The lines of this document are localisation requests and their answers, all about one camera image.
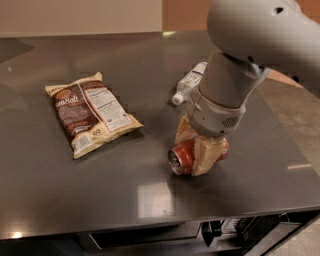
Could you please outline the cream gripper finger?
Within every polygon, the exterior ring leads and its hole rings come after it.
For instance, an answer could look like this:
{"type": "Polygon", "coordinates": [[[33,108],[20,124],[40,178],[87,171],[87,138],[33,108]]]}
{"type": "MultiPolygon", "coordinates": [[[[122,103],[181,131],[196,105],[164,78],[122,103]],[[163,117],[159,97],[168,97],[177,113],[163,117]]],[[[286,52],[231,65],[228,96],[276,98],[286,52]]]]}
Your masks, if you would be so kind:
{"type": "Polygon", "coordinates": [[[182,116],[175,136],[175,144],[180,144],[195,139],[198,136],[199,134],[191,127],[188,116],[182,116]]]}
{"type": "Polygon", "coordinates": [[[192,176],[206,174],[212,166],[228,156],[228,142],[225,138],[200,136],[194,143],[192,176]]]}

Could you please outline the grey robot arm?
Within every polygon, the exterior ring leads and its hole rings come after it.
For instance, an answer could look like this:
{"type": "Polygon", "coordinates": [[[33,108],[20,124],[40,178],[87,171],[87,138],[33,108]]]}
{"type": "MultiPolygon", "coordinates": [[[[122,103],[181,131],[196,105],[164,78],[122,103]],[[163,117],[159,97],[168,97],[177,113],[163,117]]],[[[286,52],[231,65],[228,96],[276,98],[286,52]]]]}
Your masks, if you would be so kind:
{"type": "Polygon", "coordinates": [[[198,176],[228,154],[226,136],[246,112],[252,91],[276,70],[313,95],[320,92],[320,24],[295,0],[213,0],[207,31],[213,51],[180,119],[173,172],[198,176]]]}

